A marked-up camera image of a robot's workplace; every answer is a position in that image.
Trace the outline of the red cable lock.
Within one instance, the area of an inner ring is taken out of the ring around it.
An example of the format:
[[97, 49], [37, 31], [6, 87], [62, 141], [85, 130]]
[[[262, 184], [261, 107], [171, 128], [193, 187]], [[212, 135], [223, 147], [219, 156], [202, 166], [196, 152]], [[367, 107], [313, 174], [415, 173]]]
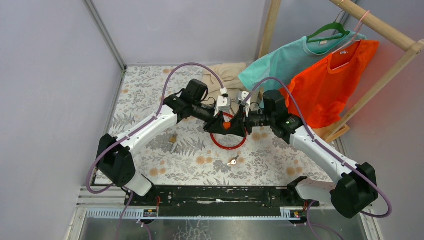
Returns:
[[247, 141], [247, 136], [233, 136], [233, 135], [218, 135], [215, 133], [210, 133], [210, 138], [212, 142], [220, 149], [223, 150], [236, 150], [241, 148]]

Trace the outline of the silver key pair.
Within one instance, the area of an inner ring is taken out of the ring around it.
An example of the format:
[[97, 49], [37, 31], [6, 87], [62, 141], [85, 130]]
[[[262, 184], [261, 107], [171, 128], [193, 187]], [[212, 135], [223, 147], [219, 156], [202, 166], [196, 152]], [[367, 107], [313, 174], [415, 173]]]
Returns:
[[239, 158], [239, 155], [237, 155], [236, 157], [233, 157], [231, 160], [229, 160], [229, 162], [227, 163], [228, 166], [234, 166], [237, 164], [237, 160]]

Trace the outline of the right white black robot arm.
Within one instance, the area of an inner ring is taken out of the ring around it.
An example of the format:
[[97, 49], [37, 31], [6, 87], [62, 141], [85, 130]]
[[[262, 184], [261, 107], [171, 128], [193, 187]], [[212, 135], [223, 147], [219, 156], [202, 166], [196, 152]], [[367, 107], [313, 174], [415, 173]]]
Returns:
[[313, 160], [332, 180], [323, 182], [300, 177], [290, 183], [287, 201], [293, 206], [305, 200], [331, 204], [342, 216], [351, 219], [379, 196], [375, 169], [367, 162], [358, 164], [334, 150], [316, 135], [302, 119], [289, 114], [278, 90], [266, 93], [264, 109], [252, 111], [247, 91], [239, 91], [235, 102], [239, 109], [234, 119], [241, 120], [248, 133], [255, 127], [268, 126], [274, 135]]

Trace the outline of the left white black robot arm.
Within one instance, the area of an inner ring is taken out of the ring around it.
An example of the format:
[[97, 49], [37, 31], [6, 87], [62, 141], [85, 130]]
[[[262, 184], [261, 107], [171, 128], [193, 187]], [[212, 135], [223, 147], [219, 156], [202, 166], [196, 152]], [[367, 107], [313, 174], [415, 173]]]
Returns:
[[112, 185], [135, 193], [142, 205], [152, 204], [155, 200], [154, 185], [147, 177], [137, 173], [133, 154], [183, 119], [195, 117], [207, 124], [218, 120], [222, 110], [231, 104], [227, 88], [223, 86], [219, 91], [221, 95], [214, 106], [204, 105], [209, 88], [202, 81], [192, 79], [181, 91], [164, 98], [157, 111], [133, 128], [117, 136], [108, 133], [102, 136], [93, 167], [101, 171]]

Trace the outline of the floral patterned mat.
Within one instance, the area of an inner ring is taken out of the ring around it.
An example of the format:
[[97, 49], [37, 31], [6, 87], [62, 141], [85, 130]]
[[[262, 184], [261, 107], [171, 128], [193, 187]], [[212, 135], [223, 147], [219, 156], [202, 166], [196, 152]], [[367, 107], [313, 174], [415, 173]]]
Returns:
[[[174, 94], [192, 79], [201, 79], [197, 66], [179, 69], [169, 81], [170, 66], [127, 68], [109, 134], [126, 132], [155, 111], [163, 89]], [[135, 169], [156, 185], [285, 186], [300, 176], [329, 182], [330, 177], [300, 150], [277, 138], [270, 128], [254, 128], [235, 150], [217, 147], [204, 123], [182, 120], [133, 155]], [[177, 134], [176, 143], [169, 142]], [[236, 165], [227, 165], [239, 155]]]

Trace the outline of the beige crumpled cloth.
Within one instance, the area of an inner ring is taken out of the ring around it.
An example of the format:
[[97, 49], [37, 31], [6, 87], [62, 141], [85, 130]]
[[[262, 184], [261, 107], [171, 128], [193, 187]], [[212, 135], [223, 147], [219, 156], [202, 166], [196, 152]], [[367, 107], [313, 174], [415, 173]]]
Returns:
[[[220, 78], [223, 86], [227, 88], [227, 94], [232, 101], [231, 110], [233, 113], [236, 113], [239, 109], [239, 105], [235, 102], [238, 92], [248, 91], [238, 77], [238, 75], [246, 68], [247, 64], [245, 62], [222, 63], [209, 67], [209, 69], [211, 69]], [[203, 103], [206, 105], [211, 105], [214, 103], [214, 100], [217, 100], [218, 96], [221, 95], [221, 85], [217, 78], [206, 69], [202, 71], [201, 81], [208, 87], [208, 95]]]

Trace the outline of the teal t-shirt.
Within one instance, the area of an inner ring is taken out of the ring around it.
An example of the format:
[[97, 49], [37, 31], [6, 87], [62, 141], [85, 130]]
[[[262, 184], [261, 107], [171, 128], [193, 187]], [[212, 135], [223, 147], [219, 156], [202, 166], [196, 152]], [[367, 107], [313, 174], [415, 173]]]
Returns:
[[325, 40], [323, 37], [313, 38], [309, 42], [307, 37], [303, 36], [249, 65], [238, 75], [238, 78], [245, 88], [252, 92], [251, 102], [256, 101], [256, 93], [253, 88], [261, 80], [274, 77], [288, 86], [296, 75], [346, 45], [349, 41], [367, 40], [365, 35], [356, 34], [354, 31], [350, 31], [347, 35], [338, 33], [334, 37], [334, 39], [329, 40]]

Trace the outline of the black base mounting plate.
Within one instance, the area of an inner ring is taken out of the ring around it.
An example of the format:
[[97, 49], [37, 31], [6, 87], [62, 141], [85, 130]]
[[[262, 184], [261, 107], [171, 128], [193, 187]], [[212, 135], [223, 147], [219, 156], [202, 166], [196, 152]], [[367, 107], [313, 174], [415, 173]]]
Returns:
[[310, 203], [291, 186], [157, 185], [146, 196], [129, 193], [126, 204], [152, 207], [159, 217], [280, 217], [283, 208], [303, 211]]

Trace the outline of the orange t-shirt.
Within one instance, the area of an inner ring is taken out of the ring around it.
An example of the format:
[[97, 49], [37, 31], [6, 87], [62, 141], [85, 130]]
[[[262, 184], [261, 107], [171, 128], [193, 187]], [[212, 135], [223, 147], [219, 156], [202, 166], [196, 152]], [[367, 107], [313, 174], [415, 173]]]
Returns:
[[296, 75], [287, 89], [279, 90], [289, 113], [303, 116], [312, 129], [338, 122], [379, 44], [377, 40], [355, 41]]

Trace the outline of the wooden clothes rack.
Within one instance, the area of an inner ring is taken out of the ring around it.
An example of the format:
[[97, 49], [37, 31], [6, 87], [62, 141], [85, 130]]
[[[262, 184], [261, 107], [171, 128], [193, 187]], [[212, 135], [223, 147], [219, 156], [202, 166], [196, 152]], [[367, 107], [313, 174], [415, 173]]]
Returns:
[[374, 98], [392, 79], [394, 79], [424, 49], [424, 41], [414, 41], [401, 31], [387, 24], [351, 0], [330, 0], [332, 4], [351, 17], [361, 21], [368, 28], [405, 52], [370, 90], [341, 118], [341, 120], [322, 131], [323, 139], [331, 142], [344, 135], [349, 127], [347, 122], [353, 118], [372, 98]]

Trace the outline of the aluminium frame rail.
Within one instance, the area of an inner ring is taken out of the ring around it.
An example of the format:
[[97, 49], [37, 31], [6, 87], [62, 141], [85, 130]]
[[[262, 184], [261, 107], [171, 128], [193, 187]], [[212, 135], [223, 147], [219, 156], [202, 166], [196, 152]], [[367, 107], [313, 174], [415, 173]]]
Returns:
[[103, 38], [107, 48], [109, 49], [112, 57], [114, 58], [115, 62], [119, 66], [119, 68], [122, 71], [125, 71], [127, 68], [127, 65], [125, 64], [125, 61], [123, 60], [116, 44], [114, 43], [99, 11], [97, 10], [97, 7], [93, 0], [82, 0], [85, 7], [87, 8], [88, 13], [90, 14], [94, 24], [96, 25], [97, 29], [99, 30], [99, 33], [101, 37]]

